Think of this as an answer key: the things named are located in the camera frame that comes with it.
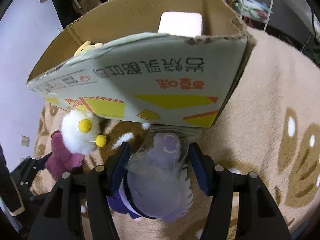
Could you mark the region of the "wall socket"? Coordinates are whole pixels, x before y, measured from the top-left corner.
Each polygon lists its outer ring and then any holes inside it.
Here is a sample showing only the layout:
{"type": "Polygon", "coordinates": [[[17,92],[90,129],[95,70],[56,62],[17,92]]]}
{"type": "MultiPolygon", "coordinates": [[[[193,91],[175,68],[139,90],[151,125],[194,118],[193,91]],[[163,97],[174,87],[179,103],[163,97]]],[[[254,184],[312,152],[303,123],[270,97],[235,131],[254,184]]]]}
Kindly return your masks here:
{"type": "Polygon", "coordinates": [[[26,136],[21,136],[21,146],[29,147],[30,138],[26,136]]]}

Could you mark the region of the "clear plastic bag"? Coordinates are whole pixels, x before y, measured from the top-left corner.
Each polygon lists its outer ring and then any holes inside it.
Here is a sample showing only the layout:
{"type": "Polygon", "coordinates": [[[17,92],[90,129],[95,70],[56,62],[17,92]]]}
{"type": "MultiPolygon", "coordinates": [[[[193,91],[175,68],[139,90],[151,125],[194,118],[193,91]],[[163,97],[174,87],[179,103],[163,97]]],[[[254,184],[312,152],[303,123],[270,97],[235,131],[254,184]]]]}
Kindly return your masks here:
{"type": "Polygon", "coordinates": [[[175,181],[185,168],[189,145],[201,134],[196,127],[153,125],[125,167],[140,176],[175,181]]]}

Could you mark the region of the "white fluffy plush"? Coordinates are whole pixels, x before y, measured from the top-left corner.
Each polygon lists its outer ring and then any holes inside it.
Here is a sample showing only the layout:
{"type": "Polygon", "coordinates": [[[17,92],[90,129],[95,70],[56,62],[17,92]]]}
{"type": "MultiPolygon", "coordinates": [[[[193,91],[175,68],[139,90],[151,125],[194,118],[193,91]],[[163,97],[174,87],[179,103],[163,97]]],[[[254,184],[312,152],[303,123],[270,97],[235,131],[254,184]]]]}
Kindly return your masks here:
{"type": "Polygon", "coordinates": [[[65,147],[72,154],[87,155],[104,147],[106,137],[101,133],[102,118],[78,109],[66,114],[61,123],[61,134],[65,147]]]}

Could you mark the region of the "purple doll plush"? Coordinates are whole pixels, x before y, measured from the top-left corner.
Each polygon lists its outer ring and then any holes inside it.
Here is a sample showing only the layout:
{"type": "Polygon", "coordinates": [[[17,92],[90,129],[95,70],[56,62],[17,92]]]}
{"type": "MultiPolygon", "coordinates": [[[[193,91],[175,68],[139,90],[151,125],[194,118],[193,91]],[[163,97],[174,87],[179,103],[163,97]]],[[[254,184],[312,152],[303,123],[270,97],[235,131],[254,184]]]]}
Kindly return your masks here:
{"type": "Polygon", "coordinates": [[[183,217],[193,204],[187,166],[175,181],[152,179],[125,169],[119,190],[107,200],[113,211],[133,219],[160,218],[166,223],[173,222],[183,217]]]}

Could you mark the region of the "pink swiss roll plush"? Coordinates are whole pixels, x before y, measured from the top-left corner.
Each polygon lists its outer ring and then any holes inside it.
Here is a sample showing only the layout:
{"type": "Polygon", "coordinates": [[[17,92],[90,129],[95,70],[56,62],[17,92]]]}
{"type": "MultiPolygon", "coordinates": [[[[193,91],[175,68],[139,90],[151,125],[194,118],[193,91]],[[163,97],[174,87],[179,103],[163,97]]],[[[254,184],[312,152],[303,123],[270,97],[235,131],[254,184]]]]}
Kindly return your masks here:
{"type": "Polygon", "coordinates": [[[184,37],[202,35],[202,15],[196,12],[167,11],[161,15],[158,33],[184,37]]]}

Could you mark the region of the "pink bear plush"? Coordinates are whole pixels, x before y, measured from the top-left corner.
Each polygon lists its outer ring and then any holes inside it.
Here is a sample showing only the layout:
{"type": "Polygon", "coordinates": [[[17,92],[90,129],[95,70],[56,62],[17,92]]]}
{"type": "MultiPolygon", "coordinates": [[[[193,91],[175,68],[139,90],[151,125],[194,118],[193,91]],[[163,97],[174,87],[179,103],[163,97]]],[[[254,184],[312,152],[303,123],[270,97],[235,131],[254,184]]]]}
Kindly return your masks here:
{"type": "Polygon", "coordinates": [[[51,134],[51,150],[45,168],[57,181],[64,172],[71,172],[74,168],[82,166],[84,156],[80,153],[71,153],[64,145],[60,131],[51,134]]]}

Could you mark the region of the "beige patterned rug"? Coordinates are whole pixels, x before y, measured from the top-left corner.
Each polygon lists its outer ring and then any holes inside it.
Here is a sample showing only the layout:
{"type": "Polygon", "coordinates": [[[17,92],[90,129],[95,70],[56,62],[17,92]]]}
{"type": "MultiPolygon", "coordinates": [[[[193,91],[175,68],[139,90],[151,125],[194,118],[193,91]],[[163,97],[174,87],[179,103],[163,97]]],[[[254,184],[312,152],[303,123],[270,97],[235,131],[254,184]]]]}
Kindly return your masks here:
{"type": "MultiPolygon", "coordinates": [[[[280,39],[248,31],[257,44],[243,76],[217,122],[197,143],[231,172],[257,172],[294,232],[319,207],[319,68],[280,39]]],[[[60,129],[66,113],[48,102],[44,105],[35,158],[51,152],[50,136],[60,129]]],[[[109,142],[84,158],[85,172],[103,164],[123,141],[136,151],[150,124],[107,120],[104,126],[109,142]]],[[[120,239],[197,239],[211,199],[199,189],[192,170],[188,172],[194,198],[184,217],[167,224],[112,211],[120,239]]]]}

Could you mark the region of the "cardboard box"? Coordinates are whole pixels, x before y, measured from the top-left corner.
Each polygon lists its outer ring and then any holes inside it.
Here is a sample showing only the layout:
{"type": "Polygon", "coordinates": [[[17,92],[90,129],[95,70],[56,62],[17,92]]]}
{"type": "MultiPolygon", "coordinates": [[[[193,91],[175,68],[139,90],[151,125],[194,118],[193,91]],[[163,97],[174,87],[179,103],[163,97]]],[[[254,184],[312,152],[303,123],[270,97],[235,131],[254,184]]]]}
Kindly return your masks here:
{"type": "Polygon", "coordinates": [[[27,87],[63,108],[107,119],[212,126],[256,44],[224,0],[110,0],[68,25],[27,87]],[[202,35],[158,33],[167,11],[202,15],[202,35]],[[86,41],[98,48],[74,56],[86,41]]]}

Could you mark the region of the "yellow bear plush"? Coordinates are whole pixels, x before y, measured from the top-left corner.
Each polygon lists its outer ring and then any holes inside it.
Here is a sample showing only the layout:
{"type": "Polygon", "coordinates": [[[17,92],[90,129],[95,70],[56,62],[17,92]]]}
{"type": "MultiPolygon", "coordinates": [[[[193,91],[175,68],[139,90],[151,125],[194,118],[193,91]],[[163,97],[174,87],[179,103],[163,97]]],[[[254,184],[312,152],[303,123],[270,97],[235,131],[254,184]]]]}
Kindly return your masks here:
{"type": "Polygon", "coordinates": [[[76,52],[74,53],[74,56],[77,56],[83,53],[84,51],[91,50],[93,48],[98,48],[102,45],[103,44],[101,42],[93,44],[91,41],[86,41],[76,50],[76,52]]]}

